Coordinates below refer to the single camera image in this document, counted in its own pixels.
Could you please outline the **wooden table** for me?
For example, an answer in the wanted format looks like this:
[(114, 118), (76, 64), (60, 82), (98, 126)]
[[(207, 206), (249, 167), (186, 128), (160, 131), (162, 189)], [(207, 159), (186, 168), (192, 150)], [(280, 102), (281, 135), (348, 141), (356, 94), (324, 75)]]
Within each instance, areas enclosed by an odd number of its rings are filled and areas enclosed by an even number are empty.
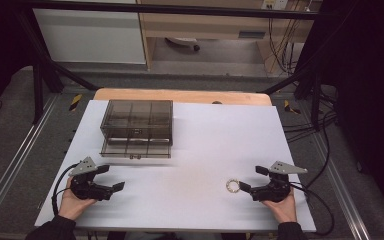
[(180, 103), (206, 103), (231, 105), (271, 106), (266, 94), (235, 91), (191, 91), (168, 89), (121, 89), (102, 88), (96, 91), (94, 100), (172, 100)]

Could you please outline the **smoky transparent drawer box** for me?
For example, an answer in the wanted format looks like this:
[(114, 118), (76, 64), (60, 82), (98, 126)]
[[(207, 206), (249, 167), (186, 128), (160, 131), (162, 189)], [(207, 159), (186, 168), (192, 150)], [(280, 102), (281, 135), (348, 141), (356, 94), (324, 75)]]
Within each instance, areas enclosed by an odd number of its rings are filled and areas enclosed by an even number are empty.
[(103, 157), (170, 158), (171, 100), (110, 100), (100, 125)]

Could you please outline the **black metal frame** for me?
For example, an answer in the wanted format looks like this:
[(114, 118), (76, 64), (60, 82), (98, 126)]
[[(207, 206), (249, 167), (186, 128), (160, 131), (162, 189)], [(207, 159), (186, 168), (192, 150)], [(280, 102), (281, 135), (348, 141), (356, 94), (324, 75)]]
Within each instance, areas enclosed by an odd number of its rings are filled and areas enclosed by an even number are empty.
[(45, 48), (45, 43), (40, 39), (41, 31), (34, 30), (27, 12), (33, 9), (47, 10), (74, 10), (95, 12), (122, 12), (143, 14), (165, 14), (165, 15), (192, 15), (192, 16), (222, 16), (240, 18), (260, 19), (293, 19), (312, 20), (315, 22), (340, 19), (338, 12), (305, 12), (287, 10), (252, 10), (244, 8), (204, 7), (204, 6), (180, 6), (161, 4), (129, 4), (129, 3), (107, 3), (86, 1), (63, 1), (63, 0), (14, 0), (12, 11), (14, 17), (21, 26), (21, 32), (29, 40), (29, 48), (33, 52), (34, 71), (42, 69), (45, 71), (44, 81), (54, 92), (63, 90), (62, 82), (58, 73), (70, 78), (88, 90), (98, 90), (86, 80), (78, 77), (62, 65), (55, 62)]

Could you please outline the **office chair base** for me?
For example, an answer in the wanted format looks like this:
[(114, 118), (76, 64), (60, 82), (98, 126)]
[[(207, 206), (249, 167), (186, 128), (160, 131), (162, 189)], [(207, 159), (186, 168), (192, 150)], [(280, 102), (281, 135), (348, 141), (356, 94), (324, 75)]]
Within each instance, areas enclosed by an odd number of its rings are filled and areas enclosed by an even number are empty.
[(173, 43), (173, 44), (191, 47), (194, 51), (200, 50), (200, 46), (198, 45), (198, 42), (195, 38), (170, 38), (170, 37), (167, 37), (166, 40)]

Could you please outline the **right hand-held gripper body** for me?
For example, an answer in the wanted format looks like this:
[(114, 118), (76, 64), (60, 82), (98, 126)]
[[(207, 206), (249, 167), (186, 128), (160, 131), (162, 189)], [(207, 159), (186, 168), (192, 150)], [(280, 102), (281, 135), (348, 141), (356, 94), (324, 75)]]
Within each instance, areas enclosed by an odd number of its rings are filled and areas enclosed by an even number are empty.
[(269, 169), (270, 182), (265, 186), (252, 187), (250, 195), (254, 201), (273, 201), (280, 202), (286, 198), (290, 192), (290, 174), (305, 174), (306, 168), (297, 167), (281, 161), (276, 161)]

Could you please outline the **white table board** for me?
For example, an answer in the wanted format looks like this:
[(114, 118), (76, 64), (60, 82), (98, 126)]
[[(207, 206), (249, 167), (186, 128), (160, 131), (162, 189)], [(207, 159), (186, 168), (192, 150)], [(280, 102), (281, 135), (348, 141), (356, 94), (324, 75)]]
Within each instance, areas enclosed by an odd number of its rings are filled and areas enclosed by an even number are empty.
[(131, 160), (100, 155), (104, 100), (88, 103), (63, 168), (91, 157), (110, 166), (102, 185), (124, 182), (108, 201), (89, 207), (80, 229), (263, 232), (277, 222), (270, 210), (233, 182), (267, 184), (256, 166), (289, 163), (291, 153), (273, 106), (176, 103), (170, 158)]

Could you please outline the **yellow black striped tape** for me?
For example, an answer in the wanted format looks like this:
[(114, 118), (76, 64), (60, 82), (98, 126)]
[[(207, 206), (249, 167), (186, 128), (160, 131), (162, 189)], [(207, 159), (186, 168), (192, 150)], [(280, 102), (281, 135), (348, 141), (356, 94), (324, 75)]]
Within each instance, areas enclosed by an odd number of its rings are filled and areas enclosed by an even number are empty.
[(284, 100), (284, 111), (292, 112), (294, 114), (301, 114), (299, 109), (292, 108), (288, 100)]
[(70, 104), (69, 111), (75, 111), (80, 100), (82, 98), (82, 94), (76, 94)]

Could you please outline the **white cabinet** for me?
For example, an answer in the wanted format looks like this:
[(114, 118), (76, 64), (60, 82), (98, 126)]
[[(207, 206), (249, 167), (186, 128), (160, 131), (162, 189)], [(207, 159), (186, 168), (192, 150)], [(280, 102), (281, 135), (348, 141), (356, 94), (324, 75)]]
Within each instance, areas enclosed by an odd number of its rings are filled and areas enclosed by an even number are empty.
[(34, 14), (54, 61), (146, 62), (137, 13), (35, 9)]

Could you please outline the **aluminium floor rail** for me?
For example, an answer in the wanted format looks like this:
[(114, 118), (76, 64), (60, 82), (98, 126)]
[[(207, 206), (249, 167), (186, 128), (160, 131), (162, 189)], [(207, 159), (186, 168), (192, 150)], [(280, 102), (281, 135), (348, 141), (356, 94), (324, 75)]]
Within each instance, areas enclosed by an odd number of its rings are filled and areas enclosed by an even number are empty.
[(347, 224), (355, 240), (370, 240), (370, 234), (357, 210), (345, 182), (342, 180), (334, 162), (328, 154), (330, 150), (327, 142), (323, 139), (321, 132), (313, 134), (314, 143), (321, 158), (322, 163), (327, 162), (326, 174), (332, 184), (333, 191), (339, 202), (341, 210), (344, 214)]
[(52, 94), (51, 97), (47, 100), (44, 106), (44, 113), (39, 118), (38, 122), (33, 124), (29, 129), (26, 137), (23, 139), (20, 147), (18, 148), (16, 154), (11, 159), (9, 166), (6, 168), (3, 176), (0, 178), (0, 205), (5, 198), (12, 182), (17, 176), (19, 170), (21, 169), (26, 157), (28, 156), (31, 148), (33, 147), (37, 137), (39, 136), (43, 126), (48, 120), (56, 101), (59, 99), (59, 94)]

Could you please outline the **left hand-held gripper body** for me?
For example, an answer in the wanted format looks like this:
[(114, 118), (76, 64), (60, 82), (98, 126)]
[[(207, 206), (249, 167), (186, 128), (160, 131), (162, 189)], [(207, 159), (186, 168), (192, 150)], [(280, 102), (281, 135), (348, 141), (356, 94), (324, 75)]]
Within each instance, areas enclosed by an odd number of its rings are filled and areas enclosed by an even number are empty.
[(79, 199), (109, 200), (114, 193), (112, 187), (96, 184), (94, 178), (97, 165), (91, 157), (86, 157), (69, 173), (72, 178), (71, 190)]

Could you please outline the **wall power socket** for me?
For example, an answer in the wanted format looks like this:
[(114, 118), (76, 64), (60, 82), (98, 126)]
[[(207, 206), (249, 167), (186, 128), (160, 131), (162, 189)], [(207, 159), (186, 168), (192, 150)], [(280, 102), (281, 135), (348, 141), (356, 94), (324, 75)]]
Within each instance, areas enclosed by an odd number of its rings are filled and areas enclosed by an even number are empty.
[(263, 0), (262, 9), (268, 10), (284, 10), (288, 0)]

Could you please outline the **wooden desk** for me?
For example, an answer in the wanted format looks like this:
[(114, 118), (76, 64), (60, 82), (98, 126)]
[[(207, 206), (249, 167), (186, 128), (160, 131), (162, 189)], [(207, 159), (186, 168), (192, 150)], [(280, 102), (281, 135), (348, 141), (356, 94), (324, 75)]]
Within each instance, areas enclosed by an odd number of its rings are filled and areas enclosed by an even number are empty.
[[(136, 0), (138, 4), (204, 6), (262, 9), (263, 0)], [(317, 0), (288, 0), (284, 10), (310, 12), (320, 8)], [(266, 70), (280, 69), (281, 55), (290, 44), (305, 43), (313, 26), (311, 20), (258, 19), (222, 16), (139, 15), (145, 41), (146, 61), (153, 60), (157, 38), (251, 40), (257, 43)]]

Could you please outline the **person's left hand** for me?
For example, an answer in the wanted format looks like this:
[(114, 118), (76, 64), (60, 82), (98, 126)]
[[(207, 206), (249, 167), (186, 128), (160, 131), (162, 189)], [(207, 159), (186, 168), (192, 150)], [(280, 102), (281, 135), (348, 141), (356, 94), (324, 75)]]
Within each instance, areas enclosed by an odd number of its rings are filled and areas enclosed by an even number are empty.
[(79, 199), (71, 190), (72, 178), (67, 179), (66, 189), (62, 195), (61, 206), (58, 215), (75, 221), (83, 212), (96, 203), (95, 199)]

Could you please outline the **person's right hand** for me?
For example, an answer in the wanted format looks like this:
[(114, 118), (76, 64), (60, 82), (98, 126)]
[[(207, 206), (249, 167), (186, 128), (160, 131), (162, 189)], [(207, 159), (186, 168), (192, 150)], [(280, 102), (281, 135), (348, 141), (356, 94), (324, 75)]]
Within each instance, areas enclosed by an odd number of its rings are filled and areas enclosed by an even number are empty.
[(269, 200), (263, 201), (263, 204), (268, 207), (278, 223), (296, 222), (296, 205), (294, 191), (290, 190), (285, 199), (280, 202)]

